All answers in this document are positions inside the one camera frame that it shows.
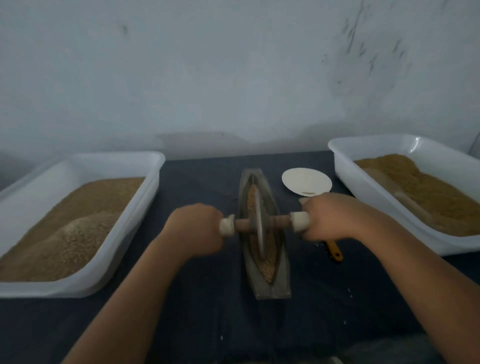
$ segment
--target paper plate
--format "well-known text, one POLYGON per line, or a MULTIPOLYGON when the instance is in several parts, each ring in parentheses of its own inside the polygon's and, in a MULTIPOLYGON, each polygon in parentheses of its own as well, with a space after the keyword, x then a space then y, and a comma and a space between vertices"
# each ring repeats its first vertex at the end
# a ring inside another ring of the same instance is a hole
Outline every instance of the paper plate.
POLYGON ((292 168, 282 174, 283 184, 305 197, 317 196, 332 189, 332 180, 325 173, 310 168, 292 168))

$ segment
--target white plastic tray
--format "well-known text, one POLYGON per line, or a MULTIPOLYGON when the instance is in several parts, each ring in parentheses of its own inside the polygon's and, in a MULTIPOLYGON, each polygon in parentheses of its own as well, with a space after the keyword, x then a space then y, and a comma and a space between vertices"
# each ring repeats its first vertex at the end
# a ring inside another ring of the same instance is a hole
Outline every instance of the white plastic tray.
POLYGON ((418 168, 458 188, 480 202, 480 160, 433 140, 408 134, 357 136, 333 139, 335 172, 361 201, 390 215, 440 255, 480 250, 480 235, 457 237, 438 232, 421 222, 353 161, 397 153, 418 168))
POLYGON ((93 259, 53 282, 0 282, 0 297, 84 297, 113 275, 158 189, 165 156, 158 152, 82 153, 52 160, 0 193, 0 256, 60 200, 85 183, 145 177, 93 259))

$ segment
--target dark tablecloth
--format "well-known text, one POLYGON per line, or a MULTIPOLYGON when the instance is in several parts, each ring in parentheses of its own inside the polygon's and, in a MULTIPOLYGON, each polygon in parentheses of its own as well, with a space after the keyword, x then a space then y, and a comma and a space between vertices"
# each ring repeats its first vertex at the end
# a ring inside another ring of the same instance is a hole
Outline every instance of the dark tablecloth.
MULTIPOLYGON (((203 202, 235 213, 244 168, 261 168, 281 213, 300 210, 283 171, 307 167, 326 173, 333 192, 349 194, 335 176, 329 151, 167 161, 158 193, 113 279, 82 299, 0 300, 0 362, 58 363, 111 296, 170 212, 203 202)), ((322 244, 286 232, 292 297, 257 301, 246 280, 240 245, 229 239, 210 257, 187 263, 174 279, 147 362, 251 359, 292 361, 323 357, 361 341, 410 335, 421 327, 381 264, 357 241, 338 243, 334 263, 322 244)), ((480 254, 447 260, 480 282, 480 254)))

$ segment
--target forearm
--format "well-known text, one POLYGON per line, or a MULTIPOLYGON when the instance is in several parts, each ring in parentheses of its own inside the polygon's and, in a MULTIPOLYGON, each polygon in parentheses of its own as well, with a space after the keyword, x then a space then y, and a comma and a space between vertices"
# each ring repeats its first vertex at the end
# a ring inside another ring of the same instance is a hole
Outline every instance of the forearm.
POLYGON ((175 244, 160 234, 63 363, 143 363, 168 286, 184 261, 175 244))
POLYGON ((391 218, 359 235, 449 363, 480 363, 480 287, 391 218))

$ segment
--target grain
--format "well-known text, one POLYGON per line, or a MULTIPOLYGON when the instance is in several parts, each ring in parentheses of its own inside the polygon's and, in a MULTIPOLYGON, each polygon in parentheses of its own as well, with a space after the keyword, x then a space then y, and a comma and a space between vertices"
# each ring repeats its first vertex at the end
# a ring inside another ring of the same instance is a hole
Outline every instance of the grain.
POLYGON ((431 215, 432 228, 453 236, 480 234, 480 204, 448 183, 422 173, 408 157, 390 154, 355 163, 362 169, 387 175, 431 215))
MULTIPOLYGON (((255 207, 255 191, 257 186, 252 184, 248 190, 247 197, 247 209, 249 217, 252 217, 256 212, 255 207)), ((276 264, 276 244, 275 236, 272 231, 268 231, 265 234, 265 249, 266 249, 266 259, 262 260, 258 253, 258 238, 256 234, 250 234, 250 249, 252 251, 253 259, 257 264, 260 272, 268 283, 272 283, 275 275, 275 264, 276 264)))
POLYGON ((143 180, 99 180, 70 193, 0 258, 0 281, 54 281, 82 269, 143 180))

